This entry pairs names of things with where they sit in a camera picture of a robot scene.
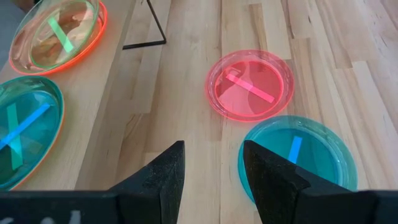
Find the plastic dish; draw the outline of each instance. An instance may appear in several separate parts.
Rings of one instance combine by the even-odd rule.
[[[106,8],[97,0],[42,0],[19,26],[9,62],[24,75],[64,70],[98,43],[106,19]]]
[[[20,77],[0,86],[0,190],[17,187],[45,159],[64,109],[61,91],[47,78]]]
[[[210,105],[237,121],[261,121],[283,110],[294,92],[294,76],[277,56],[261,50],[233,52],[209,71]]]
[[[357,189],[356,166],[348,148],[333,131],[316,121],[299,116],[276,116],[255,126],[244,140],[252,140],[346,189]],[[244,169],[243,143],[238,172],[244,190],[254,201]]]

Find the blue petri dish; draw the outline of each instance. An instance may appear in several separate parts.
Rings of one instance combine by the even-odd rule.
[[[299,116],[276,116],[259,123],[244,140],[252,140],[334,184],[357,189],[356,166],[348,148],[333,131],[316,121]],[[244,169],[243,143],[238,172],[245,192],[254,201]]]
[[[0,85],[0,190],[22,183],[53,146],[64,115],[58,86],[44,77]]]

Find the black wire stand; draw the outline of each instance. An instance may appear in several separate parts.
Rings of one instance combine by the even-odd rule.
[[[152,3],[150,3],[150,0],[147,0],[149,9],[155,19],[156,25],[159,28],[160,33],[162,34],[163,40],[157,40],[157,41],[152,41],[152,42],[145,42],[145,43],[140,43],[140,44],[128,44],[123,46],[123,50],[127,49],[136,49],[140,47],[149,47],[149,46],[156,46],[156,45],[163,45],[167,43],[166,36],[164,35],[162,26],[159,23],[159,20],[157,19],[156,13],[154,11],[154,8],[152,7]]]

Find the wooden surface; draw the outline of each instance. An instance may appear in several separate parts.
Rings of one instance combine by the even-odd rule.
[[[48,76],[65,98],[63,129],[48,158],[19,190],[106,189],[114,182],[120,147],[98,145],[98,139],[110,136],[106,127],[109,114],[120,110],[109,104],[115,98],[113,90],[118,89],[119,57],[135,0],[103,2],[108,9],[108,26],[99,46],[77,66]],[[0,82],[19,76],[6,64]],[[113,166],[107,166],[115,161],[108,154],[117,155]],[[100,166],[103,161],[110,162]],[[113,170],[114,174],[98,175],[103,170]]]
[[[255,125],[208,104],[206,73],[222,56],[262,49],[295,74],[281,114],[319,121],[355,159],[359,189],[398,188],[398,2],[396,0],[153,0],[168,43],[123,51],[131,76],[130,120],[117,182],[176,140],[185,140],[179,223],[260,223],[238,176],[238,149]],[[128,39],[160,39],[137,2]]]

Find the black object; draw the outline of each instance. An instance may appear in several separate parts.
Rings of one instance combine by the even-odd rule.
[[[351,192],[252,141],[244,164],[263,223],[397,224],[397,191]]]
[[[158,41],[152,41],[152,42],[145,42],[145,43],[140,43],[140,44],[128,44],[128,45],[124,45],[123,46],[123,50],[127,50],[127,49],[136,49],[136,48],[140,48],[140,47],[149,47],[149,46],[156,46],[156,45],[162,45],[162,44],[166,44],[167,40],[166,40],[166,36],[164,35],[162,26],[160,26],[159,20],[157,19],[156,13],[154,11],[154,8],[152,7],[152,3],[150,3],[150,0],[147,0],[148,2],[148,6],[150,9],[150,12],[152,13],[156,25],[159,28],[160,33],[162,34],[163,40],[158,40]]]
[[[1,192],[0,223],[177,223],[184,142],[107,191]]]

